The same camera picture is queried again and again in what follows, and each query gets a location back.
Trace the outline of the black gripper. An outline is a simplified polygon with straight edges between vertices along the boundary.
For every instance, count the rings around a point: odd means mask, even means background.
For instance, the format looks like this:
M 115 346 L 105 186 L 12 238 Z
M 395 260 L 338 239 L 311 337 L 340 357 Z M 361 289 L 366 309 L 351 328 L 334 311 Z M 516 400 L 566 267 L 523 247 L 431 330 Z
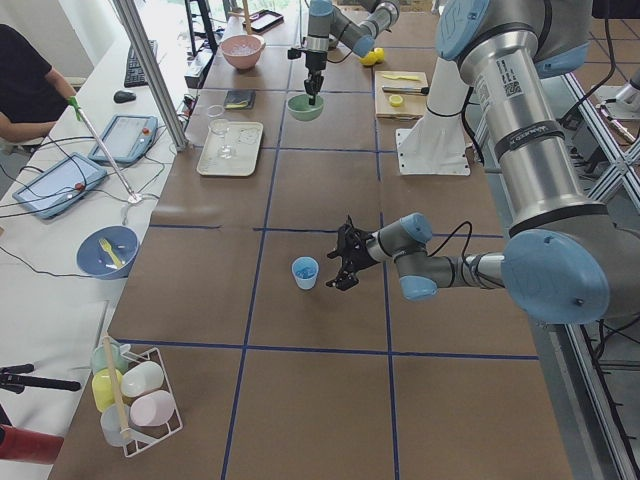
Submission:
M 341 266 L 333 279 L 325 282 L 330 288 L 346 291 L 359 283 L 357 273 L 375 265 L 375 259 L 367 250 L 371 232 L 354 226 L 350 216 L 338 228 L 335 248 L 327 254 L 329 259 L 341 258 Z
M 327 52 L 310 50 L 304 47 L 291 47 L 287 51 L 289 60 L 305 56 L 305 67 L 308 71 L 304 80 L 305 91 L 310 95 L 310 104 L 315 105 L 324 82 L 323 72 L 327 65 Z

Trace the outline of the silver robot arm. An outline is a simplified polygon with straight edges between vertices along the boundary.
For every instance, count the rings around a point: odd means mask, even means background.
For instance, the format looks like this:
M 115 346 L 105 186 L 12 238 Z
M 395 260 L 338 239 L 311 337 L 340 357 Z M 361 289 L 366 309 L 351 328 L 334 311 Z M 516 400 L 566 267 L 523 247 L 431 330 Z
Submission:
M 400 15 L 398 1 L 361 1 L 360 5 L 369 16 L 356 24 L 332 1 L 309 2 L 306 36 L 300 46 L 288 50 L 287 57 L 294 60 L 305 55 L 308 75 L 304 80 L 304 89 L 310 105 L 316 104 L 321 91 L 330 39 L 334 38 L 363 58 L 374 49 L 375 39 L 381 32 L 392 27 Z
M 331 286 L 347 290 L 357 274 L 392 260 L 405 298 L 449 287 L 503 288 L 530 317 L 586 324 L 639 310 L 639 236 L 618 227 L 607 206 L 588 198 L 565 135 L 543 92 L 545 78 L 585 60 L 588 1 L 450 1 L 436 30 L 441 61 L 482 109 L 514 210 L 500 253 L 439 257 L 418 213 L 375 232 L 339 228 L 342 261 Z

